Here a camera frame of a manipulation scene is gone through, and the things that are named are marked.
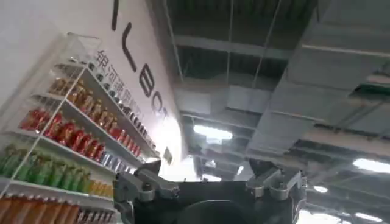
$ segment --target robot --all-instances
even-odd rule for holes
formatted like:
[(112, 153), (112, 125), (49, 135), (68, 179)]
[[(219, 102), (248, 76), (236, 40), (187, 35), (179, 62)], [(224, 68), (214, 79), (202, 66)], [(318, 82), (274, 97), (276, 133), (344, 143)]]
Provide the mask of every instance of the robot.
[(114, 207), (124, 224), (292, 224), (306, 200), (299, 170), (249, 160), (248, 181), (171, 182), (158, 176), (161, 162), (133, 175), (118, 173)]

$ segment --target shelf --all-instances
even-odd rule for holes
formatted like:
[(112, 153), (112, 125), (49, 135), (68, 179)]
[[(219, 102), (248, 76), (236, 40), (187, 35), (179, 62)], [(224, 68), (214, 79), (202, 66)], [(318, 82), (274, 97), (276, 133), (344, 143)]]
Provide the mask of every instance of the shelf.
[(68, 99), (64, 99), (63, 96), (58, 96), (49, 93), (39, 94), (40, 97), (50, 98), (54, 100), (64, 100), (61, 110), (67, 118), (74, 119), (77, 124), (82, 124), (87, 132), (91, 132), (96, 138), (104, 141), (108, 152), (122, 158), (125, 162), (131, 166), (139, 167), (142, 165), (142, 161), (137, 158), (129, 149), (124, 147), (120, 142), (108, 134), (102, 127), (92, 121), (86, 114), (81, 112), (73, 103), (69, 102)]
[[(27, 130), (22, 130), (22, 129), (17, 129), (15, 131), (11, 131), (12, 133), (18, 134), (18, 135), (23, 135), (23, 136), (28, 136), (28, 137), (33, 137), (36, 138), (38, 137), (38, 134), (32, 132), (32, 131), (27, 131)], [(56, 153), (58, 156), (64, 157), (71, 159), (72, 161), (76, 162), (80, 166), (88, 167), (93, 171), (97, 171), (98, 173), (105, 174), (110, 177), (114, 177), (116, 173), (109, 169), (108, 167), (92, 160), (89, 159), (80, 153), (77, 153), (70, 148), (59, 144), (56, 141), (53, 141), (47, 137), (42, 136), (40, 138), (40, 141), (38, 142), (38, 145), (50, 149), (50, 151), (53, 151), (53, 153)]]
[(81, 76), (81, 79), (84, 81), (84, 85), (93, 91), (94, 97), (101, 99), (103, 105), (109, 108), (110, 112), (113, 113), (118, 118), (118, 124), (120, 127), (125, 129), (135, 142), (141, 147), (141, 151), (147, 157), (156, 157), (159, 158), (157, 153), (152, 149), (152, 147), (145, 140), (144, 136), (138, 131), (138, 129), (133, 125), (129, 120), (128, 116), (120, 109), (118, 104), (112, 99), (112, 97), (106, 92), (101, 82), (93, 75), (93, 73), (87, 68), (85, 73)]
[[(0, 186), (5, 186), (10, 179), (0, 177)], [(13, 180), (7, 189), (8, 193), (25, 193), (32, 195), (41, 195), (42, 197), (56, 197), (81, 206), (92, 206), (94, 208), (104, 208), (114, 211), (113, 200), (111, 198), (97, 195), (84, 194), (80, 192), (67, 191), (59, 188), (42, 186), (33, 183)]]

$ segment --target exposed ceiling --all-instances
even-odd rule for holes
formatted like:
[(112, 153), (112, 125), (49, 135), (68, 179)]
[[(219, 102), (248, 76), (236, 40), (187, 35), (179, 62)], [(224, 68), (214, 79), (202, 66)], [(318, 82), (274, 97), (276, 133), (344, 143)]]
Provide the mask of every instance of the exposed ceiling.
[[(389, 1), (167, 0), (154, 9), (174, 45), (164, 52), (199, 175), (233, 180), (248, 158), (273, 161), (329, 189), (309, 191), (313, 209), (390, 221), (390, 176), (352, 165), (390, 163)], [(197, 124), (233, 139), (208, 144)]]

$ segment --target red bottle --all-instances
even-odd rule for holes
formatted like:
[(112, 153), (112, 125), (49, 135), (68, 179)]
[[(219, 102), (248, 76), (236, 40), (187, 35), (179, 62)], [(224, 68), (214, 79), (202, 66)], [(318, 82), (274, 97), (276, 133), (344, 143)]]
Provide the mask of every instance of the red bottle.
[(46, 131), (43, 133), (48, 138), (54, 138), (55, 134), (58, 132), (62, 121), (62, 111), (59, 111), (54, 117), (51, 123), (49, 124)]
[(91, 133), (88, 133), (87, 135), (85, 135), (81, 141), (80, 141), (80, 144), (77, 146), (77, 152), (79, 152), (80, 154), (85, 154), (85, 151), (87, 150), (88, 146), (90, 145), (90, 142), (91, 142), (91, 138), (92, 138), (92, 135)]
[(41, 108), (36, 108), (33, 110), (30, 110), (29, 113), (26, 115), (26, 117), (23, 119), (23, 121), (20, 123), (19, 128), (30, 130), (31, 125), (36, 117), (41, 113)]
[(54, 138), (58, 143), (65, 145), (69, 138), (71, 137), (74, 131), (74, 120), (69, 121), (63, 125), (57, 133), (57, 136)]
[(100, 161), (100, 158), (102, 157), (103, 155), (103, 151), (104, 151), (104, 142), (103, 143), (100, 143), (98, 145), (98, 148), (96, 149), (96, 152), (95, 152), (95, 155), (93, 156), (93, 159), (95, 161)]
[(72, 136), (69, 138), (69, 141), (66, 143), (66, 146), (76, 151), (84, 135), (85, 132), (83, 127), (78, 131), (73, 132)]
[(136, 157), (139, 157), (140, 154), (141, 154), (141, 146), (138, 145), (137, 148), (136, 148), (135, 156), (136, 156)]
[(89, 159), (93, 159), (93, 156), (95, 155), (97, 147), (99, 146), (99, 141), (97, 139), (94, 139), (91, 141), (91, 144), (88, 146), (87, 151), (85, 152), (85, 156)]

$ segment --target fluorescent light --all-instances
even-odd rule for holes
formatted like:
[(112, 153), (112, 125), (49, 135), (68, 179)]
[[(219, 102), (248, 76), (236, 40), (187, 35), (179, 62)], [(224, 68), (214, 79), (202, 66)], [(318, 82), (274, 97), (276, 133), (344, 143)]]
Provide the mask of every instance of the fluorescent light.
[(240, 166), (240, 167), (238, 168), (237, 175), (240, 175), (241, 172), (243, 171), (243, 169), (244, 169), (244, 167), (243, 167), (243, 166)]
[(328, 192), (328, 189), (326, 187), (322, 187), (322, 186), (314, 186), (314, 190), (320, 192), (320, 193), (326, 193)]
[(232, 133), (229, 131), (219, 130), (202, 125), (195, 125), (194, 131), (200, 135), (204, 135), (209, 138), (229, 140), (233, 137)]
[(355, 216), (359, 217), (361, 219), (367, 219), (367, 220), (370, 220), (370, 221), (373, 221), (373, 222), (382, 222), (381, 218), (378, 218), (378, 217), (375, 217), (375, 216), (371, 216), (371, 215), (367, 215), (367, 214), (363, 214), (363, 213), (360, 213), (360, 212), (357, 212), (355, 214)]
[(215, 160), (207, 161), (206, 166), (215, 168), (216, 167)]
[(203, 174), (202, 179), (204, 178), (206, 178), (209, 182), (220, 182), (222, 180), (221, 177), (216, 177), (209, 174)]
[(357, 159), (353, 162), (353, 165), (359, 167), (360, 169), (369, 170), (378, 173), (390, 173), (390, 164), (381, 163), (369, 159)]

